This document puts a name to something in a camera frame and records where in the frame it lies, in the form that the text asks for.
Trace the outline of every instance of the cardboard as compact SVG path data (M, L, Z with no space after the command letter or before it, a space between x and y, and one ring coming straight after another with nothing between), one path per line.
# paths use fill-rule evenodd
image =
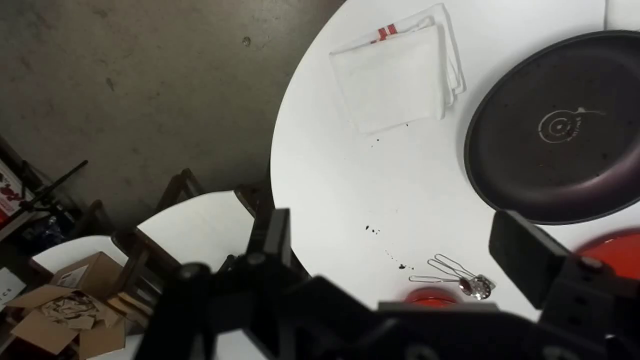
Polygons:
M122 299L110 299L110 306L113 306L118 312L122 312L126 318L135 323L137 326L146 329L147 326L147 317L144 317L139 310L124 302Z
M122 317L74 289L46 285L14 299L8 306L28 315L11 334L50 355L59 355L74 341L79 342L79 358L124 346Z
M56 272L51 285L82 291L103 302L118 282L120 272L122 267L118 263L98 252Z
M62 329L38 312L29 312L16 324L11 334L50 355L59 355L77 336L74 331Z
M124 321L113 329L96 329L91 332L79 332L79 358L91 358L103 353L111 353L126 346Z
M128 306L134 306L137 312L142 312L144 317L152 317L153 315L153 308L139 302L137 299L130 296L128 292L118 292L118 299L122 302L126 302Z

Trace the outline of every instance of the white table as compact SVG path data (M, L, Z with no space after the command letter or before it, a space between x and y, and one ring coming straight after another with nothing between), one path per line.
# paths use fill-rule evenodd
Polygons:
M44 271L48 271L50 274L56 274L58 271L69 264L75 264L82 259L88 259L96 252L103 252L107 259L111 259L120 267L124 267L128 261L128 257L113 245L110 237L74 239L36 254L32 261Z
M271 143L277 208L292 211L292 248L368 306L403 300L437 274L423 263L441 252L497 289L491 300L536 310L488 254L491 208L466 181L461 141L489 87L536 50L604 28L604 0L443 0L467 91L440 123L411 123L363 136L345 115L330 53L345 41L416 14L435 0L347 0L301 58L279 107ZM640 208L580 226L546 226L564 247L636 226Z
M234 193L209 193L153 214L137 231L178 263L202 263L216 272L227 254L243 254L252 226Z

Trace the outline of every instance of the black plate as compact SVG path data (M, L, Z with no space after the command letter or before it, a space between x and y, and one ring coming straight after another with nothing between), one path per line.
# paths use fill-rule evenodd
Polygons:
M640 199L640 34L554 44L509 70L466 135L466 173L493 208L564 224Z

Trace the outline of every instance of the orange component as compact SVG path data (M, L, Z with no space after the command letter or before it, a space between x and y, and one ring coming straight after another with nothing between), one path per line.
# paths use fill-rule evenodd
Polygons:
M640 232L622 232L594 241L578 251L580 257L598 259L619 279L640 281Z
M420 304L427 308L446 308L458 304L458 296L446 289L417 289L405 296L408 304Z

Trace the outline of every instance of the white paper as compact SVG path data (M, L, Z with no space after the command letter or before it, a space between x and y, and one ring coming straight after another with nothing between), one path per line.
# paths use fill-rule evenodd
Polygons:
M8 269L0 269L0 310L23 291L23 282Z
M332 56L360 133L441 118L447 91L440 44L440 28L427 26Z
M427 26L440 26L443 50L446 50L446 82L450 88L447 102L453 105L455 96L466 91L466 85L463 85L461 66L459 66L458 50L455 50L451 23L447 19L446 9L441 5L435 5L435 7L429 7L425 11L420 11L408 19L402 19L402 20L395 20L389 25L395 26L398 34L421 31ZM350 42L338 46L334 50L334 54L354 50L360 46L372 46L372 42L376 42L377 36L380 36L377 31L372 31L356 41L350 41Z
M75 271L69 271L65 274L62 274L58 281L56 281L56 286L62 286L62 289L75 289L83 277L88 267L79 267Z

